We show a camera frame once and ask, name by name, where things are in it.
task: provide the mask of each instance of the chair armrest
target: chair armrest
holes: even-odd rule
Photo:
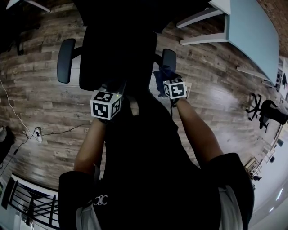
[[[69,83],[75,39],[67,39],[61,44],[57,62],[57,78],[61,83]]]
[[[171,70],[176,73],[176,53],[170,49],[163,49],[162,65],[169,66]]]

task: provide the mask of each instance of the cable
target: cable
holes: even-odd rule
[[[72,130],[74,130],[74,129],[80,127],[80,126],[86,125],[86,124],[91,125],[90,123],[80,124],[80,125],[78,125],[78,126],[72,128],[72,129],[67,130],[67,131],[64,131],[64,132],[60,132],[60,133],[54,133],[54,132],[52,132],[52,133],[43,134],[43,135],[39,135],[39,134],[37,134],[37,136],[38,136],[38,137],[42,137],[42,136],[49,136],[49,135],[52,135],[52,134],[62,134],[62,133],[67,133],[67,132],[70,132],[70,131],[72,131]]]
[[[5,169],[7,168],[8,164],[6,164],[6,167],[4,168],[4,170],[2,171],[0,177],[2,176],[2,174],[4,173]]]
[[[6,93],[6,95],[7,95],[8,103],[9,103],[10,107],[12,108],[14,114],[19,118],[19,120],[20,120],[21,123],[24,125],[24,127],[28,130],[28,132],[30,133],[30,135],[31,135],[32,137],[34,137],[38,142],[40,142],[40,141],[38,140],[38,138],[36,138],[35,136],[32,135],[32,133],[31,133],[30,130],[27,128],[27,126],[23,123],[23,121],[21,120],[21,118],[16,114],[14,108],[13,108],[12,105],[10,104],[10,100],[9,100],[9,97],[8,97],[7,91],[6,91],[6,89],[4,88],[1,79],[0,79],[0,82],[1,82],[1,85],[2,85],[3,90],[5,91],[5,93]]]
[[[34,132],[33,132],[33,134],[32,134],[31,137],[29,137],[29,136],[27,135],[27,133],[26,133],[25,130],[22,130],[22,133],[27,137],[27,139],[26,139],[25,142],[23,142],[21,145],[19,145],[18,148],[15,150],[15,152],[13,153],[13,156],[11,157],[10,161],[6,164],[6,167],[5,167],[4,170],[2,171],[0,177],[1,177],[2,174],[4,173],[5,169],[7,168],[7,166],[9,165],[9,163],[11,162],[11,160],[13,159],[13,157],[14,157],[14,156],[16,155],[16,153],[18,152],[19,148],[20,148],[22,145],[24,145],[28,140],[30,140],[30,139],[34,136],[34,133],[35,133],[35,131],[36,131],[37,128],[39,128],[39,127],[36,127],[36,128],[34,129]]]

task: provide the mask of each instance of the white desk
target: white desk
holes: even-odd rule
[[[11,6],[13,6],[14,4],[18,3],[19,1],[20,1],[20,0],[10,0],[9,3],[8,3],[8,5],[7,5],[7,7],[6,7],[6,9],[9,9]],[[31,1],[31,0],[23,0],[23,1],[28,2],[28,3],[32,4],[32,5],[35,5],[35,6],[41,8],[41,9],[47,11],[47,12],[50,12],[50,11],[51,11],[51,10],[49,10],[48,8],[42,6],[42,5],[40,5],[39,3],[36,3],[36,2],[34,2],[34,1]]]
[[[177,28],[183,28],[187,25],[190,25],[195,22],[199,22],[201,20],[204,20],[206,18],[211,18],[216,15],[220,14],[231,14],[231,5],[230,0],[212,0],[209,2],[210,5],[212,5],[214,8],[208,8],[202,12],[199,12],[195,15],[192,15],[181,22],[178,22],[176,24]]]
[[[220,2],[222,8],[226,6],[226,1]],[[230,15],[226,15],[224,33],[187,38],[181,40],[180,44],[230,42],[264,73],[255,73],[256,75],[268,79],[275,85],[279,64],[279,38],[274,25],[257,0],[229,0],[229,3],[231,12]]]

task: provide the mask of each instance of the desk leg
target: desk leg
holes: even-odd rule
[[[187,38],[180,41],[181,45],[192,45],[192,44],[200,44],[200,43],[212,43],[212,42],[227,42],[227,15],[225,17],[225,29],[224,33],[219,34],[210,34],[210,35],[202,35],[194,38]]]
[[[269,79],[264,74],[258,73],[256,71],[248,70],[248,69],[241,68],[241,67],[237,67],[236,70],[243,72],[243,73],[251,74],[253,76],[260,77],[262,79],[269,81]]]
[[[215,9],[215,8],[209,8],[206,9],[202,12],[199,12],[197,14],[194,14],[184,20],[182,20],[181,22],[178,22],[176,24],[177,28],[183,28],[187,25],[193,24],[195,22],[199,22],[201,20],[204,20],[206,18],[211,18],[220,14],[224,14],[221,10]]]
[[[28,2],[28,3],[32,4],[32,5],[35,5],[35,6],[39,7],[39,8],[47,11],[48,13],[50,13],[50,11],[51,11],[48,8],[42,6],[42,5],[40,5],[40,4],[38,4],[38,3],[34,2],[34,1],[31,1],[31,0],[23,0],[23,1]]]

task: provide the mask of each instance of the laminate flooring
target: laminate flooring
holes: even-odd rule
[[[47,5],[52,11],[41,12],[39,30],[23,33],[24,55],[17,56],[15,48],[0,55],[0,79],[15,112],[33,132],[42,128],[42,134],[62,132],[84,123],[90,123],[90,97],[92,92],[81,90],[79,85],[80,57],[73,60],[71,82],[57,81],[57,58],[64,39],[75,38],[81,46],[86,27],[75,7],[69,1],[62,5]],[[248,120],[245,109],[252,102],[251,93],[259,93],[279,102],[273,89],[266,89],[261,79],[236,71],[237,66],[258,70],[252,62],[230,44],[198,44],[182,46],[179,40],[189,36],[209,34],[224,29],[221,17],[204,20],[183,29],[173,23],[158,35],[157,53],[164,48],[177,53],[177,73],[192,84],[188,101],[211,127],[225,153],[236,152],[245,164],[251,157],[263,158],[263,147],[271,143],[279,124],[270,121],[268,132],[259,129],[259,121]],[[151,92],[157,96],[152,76]],[[26,140],[24,129],[8,104],[6,94],[0,88],[0,125],[10,126],[16,135],[16,143],[4,161],[4,167],[19,144]],[[169,108],[167,99],[160,99]],[[187,140],[179,114],[174,109],[174,121],[191,160],[197,164],[194,152]],[[72,132],[43,137],[43,142],[29,140],[15,155],[6,171],[40,185],[58,188],[59,176],[73,169],[75,156],[89,129],[85,125]],[[103,164],[105,166],[105,149]]]

